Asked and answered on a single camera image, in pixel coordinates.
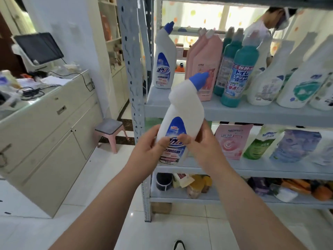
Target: pink pouch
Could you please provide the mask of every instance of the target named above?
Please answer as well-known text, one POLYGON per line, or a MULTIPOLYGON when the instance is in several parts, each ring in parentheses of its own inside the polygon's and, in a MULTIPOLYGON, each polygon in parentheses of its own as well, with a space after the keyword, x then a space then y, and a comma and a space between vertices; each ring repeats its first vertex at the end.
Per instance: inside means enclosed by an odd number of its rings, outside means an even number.
POLYGON ((239 160, 253 124, 219 125, 215 137, 227 159, 239 160))

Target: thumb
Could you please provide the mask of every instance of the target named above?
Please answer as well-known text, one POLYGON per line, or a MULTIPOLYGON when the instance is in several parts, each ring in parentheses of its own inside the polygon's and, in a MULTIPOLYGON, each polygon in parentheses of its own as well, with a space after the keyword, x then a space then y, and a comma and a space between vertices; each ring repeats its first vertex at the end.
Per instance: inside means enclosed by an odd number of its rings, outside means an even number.
POLYGON ((165 151, 165 149, 168 147, 170 143, 169 137, 163 137, 161 138, 155 146, 152 148, 152 153, 156 155, 157 157, 160 157, 162 153, 165 151))
POLYGON ((193 154, 196 154, 201 150, 200 149, 200 143, 196 142, 194 140, 194 138, 192 138, 191 136, 189 136, 187 134, 180 134, 177 138, 184 145, 186 145, 186 147, 189 149, 189 151, 192 152, 193 154))

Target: black hair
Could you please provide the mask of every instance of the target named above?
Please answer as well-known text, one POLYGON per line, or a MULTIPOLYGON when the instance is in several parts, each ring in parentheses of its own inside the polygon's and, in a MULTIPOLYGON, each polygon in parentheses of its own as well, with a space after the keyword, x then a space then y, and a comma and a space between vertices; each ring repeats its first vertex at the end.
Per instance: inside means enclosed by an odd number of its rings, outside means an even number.
MULTIPOLYGON (((281 7, 269 7, 268 10, 266 10, 266 12, 273 13, 274 11, 277 11, 277 10, 280 10, 280 9, 283 9, 283 8, 281 8, 281 7)), ((288 11, 289 11, 290 17, 292 17, 293 15, 296 14, 297 9, 288 8, 288 11)))

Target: blue bottle cap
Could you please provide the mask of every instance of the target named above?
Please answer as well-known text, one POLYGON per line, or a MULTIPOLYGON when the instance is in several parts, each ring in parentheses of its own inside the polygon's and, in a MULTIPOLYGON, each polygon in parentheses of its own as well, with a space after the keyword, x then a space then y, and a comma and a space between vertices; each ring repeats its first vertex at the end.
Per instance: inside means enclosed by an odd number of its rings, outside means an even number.
POLYGON ((209 73, 197 73, 189 78, 189 80, 193 83, 194 87, 199 91, 206 83, 206 79, 208 78, 209 73))
POLYGON ((164 25, 164 29, 165 29, 165 31, 166 31, 168 34, 170 34, 170 33, 172 32, 172 30, 173 30, 173 25, 174 25, 174 22, 173 22, 173 21, 167 23, 166 25, 164 25))

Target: person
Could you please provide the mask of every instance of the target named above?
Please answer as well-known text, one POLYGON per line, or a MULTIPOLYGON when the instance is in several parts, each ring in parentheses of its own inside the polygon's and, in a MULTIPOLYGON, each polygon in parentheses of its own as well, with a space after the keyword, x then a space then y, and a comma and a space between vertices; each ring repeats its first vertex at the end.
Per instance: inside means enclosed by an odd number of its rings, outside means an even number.
MULTIPOLYGON (((164 137, 153 146, 159 128, 153 126, 139 138, 124 168, 49 250, 114 249, 135 190, 152 174, 169 145, 169 137, 164 137)), ((306 250, 233 170, 205 120, 196 140, 186 134, 178 139, 211 176, 240 250, 306 250)), ((173 250, 180 249, 184 250, 185 244, 177 240, 173 250)))
MULTIPOLYGON (((289 25, 289 18, 296 14, 297 9, 269 7, 268 10, 244 31, 244 38, 251 35, 255 30, 259 31, 260 41, 265 37, 272 37, 269 29, 274 31, 286 29, 289 25)), ((270 51, 267 56, 267 66, 272 62, 270 51)))

